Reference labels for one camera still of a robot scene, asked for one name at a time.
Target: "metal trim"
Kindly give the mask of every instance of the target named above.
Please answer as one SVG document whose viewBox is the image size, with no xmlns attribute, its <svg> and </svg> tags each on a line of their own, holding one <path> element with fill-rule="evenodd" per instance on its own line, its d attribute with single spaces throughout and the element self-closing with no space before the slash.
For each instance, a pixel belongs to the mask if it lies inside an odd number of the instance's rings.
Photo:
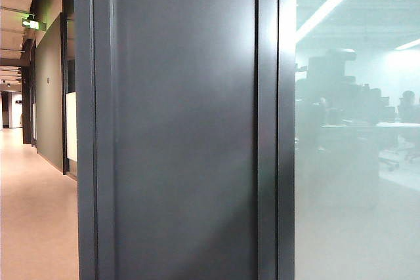
<svg viewBox="0 0 420 280">
<path fill-rule="evenodd" d="M 278 279 L 295 278 L 296 0 L 278 1 Z"/>
<path fill-rule="evenodd" d="M 98 280 L 95 46 L 93 0 L 75 0 L 77 99 L 77 207 L 79 278 Z"/>
<path fill-rule="evenodd" d="M 0 48 L 0 50 L 2 50 L 3 52 L 25 52 L 24 50 L 20 50 L 20 49 L 2 49 L 2 48 Z"/>
<path fill-rule="evenodd" d="M 114 172 L 116 139 L 114 68 L 114 0 L 94 0 L 94 68 L 97 177 L 98 273 L 116 279 Z"/>
<path fill-rule="evenodd" d="M 64 13 L 60 13 L 60 40 L 61 40 L 61 109 L 62 109 L 62 153 L 63 175 L 70 171 L 70 161 L 67 158 L 67 23 Z"/>
<path fill-rule="evenodd" d="M 258 279 L 277 279 L 277 6 L 257 0 Z"/>
<path fill-rule="evenodd" d="M 20 10 L 20 9 L 15 9 L 15 8 L 9 8 L 9 7 L 3 7 L 3 6 L 0 7 L 0 10 L 6 10 L 6 11 L 11 11 L 11 12 L 17 12 L 17 13 L 32 15 L 30 12 L 25 11 L 25 10 Z"/>
</svg>

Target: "beige floor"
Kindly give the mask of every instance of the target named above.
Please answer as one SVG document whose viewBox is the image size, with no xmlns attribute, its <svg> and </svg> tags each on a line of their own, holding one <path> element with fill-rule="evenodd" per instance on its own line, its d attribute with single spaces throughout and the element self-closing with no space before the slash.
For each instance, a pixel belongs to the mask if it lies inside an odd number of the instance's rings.
<svg viewBox="0 0 420 280">
<path fill-rule="evenodd" d="M 76 280 L 76 182 L 0 131 L 1 280 Z"/>
</svg>

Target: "office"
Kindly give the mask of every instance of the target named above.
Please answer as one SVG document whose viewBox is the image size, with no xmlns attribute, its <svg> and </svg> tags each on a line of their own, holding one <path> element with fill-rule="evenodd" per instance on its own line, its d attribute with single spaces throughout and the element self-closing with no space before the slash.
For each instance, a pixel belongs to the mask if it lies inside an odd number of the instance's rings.
<svg viewBox="0 0 420 280">
<path fill-rule="evenodd" d="M 74 1 L 80 279 L 419 277 L 418 0 Z"/>
</svg>

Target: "emergency exit sign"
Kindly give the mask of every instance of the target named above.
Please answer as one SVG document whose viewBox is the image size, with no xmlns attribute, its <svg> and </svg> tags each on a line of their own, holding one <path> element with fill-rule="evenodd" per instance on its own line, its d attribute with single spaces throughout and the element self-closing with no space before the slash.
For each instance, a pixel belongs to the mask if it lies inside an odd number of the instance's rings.
<svg viewBox="0 0 420 280">
<path fill-rule="evenodd" d="M 35 29 L 40 31 L 46 31 L 47 30 L 47 24 L 43 22 L 38 22 L 35 20 L 30 19 L 22 19 L 22 26 L 27 29 Z"/>
</svg>

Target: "glass door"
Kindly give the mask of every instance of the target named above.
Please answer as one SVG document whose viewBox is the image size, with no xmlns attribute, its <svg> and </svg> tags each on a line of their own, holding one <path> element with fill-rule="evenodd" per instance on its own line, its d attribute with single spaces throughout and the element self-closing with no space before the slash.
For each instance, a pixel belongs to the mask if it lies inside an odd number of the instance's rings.
<svg viewBox="0 0 420 280">
<path fill-rule="evenodd" d="M 420 279 L 420 0 L 297 0 L 295 278 Z"/>
</svg>

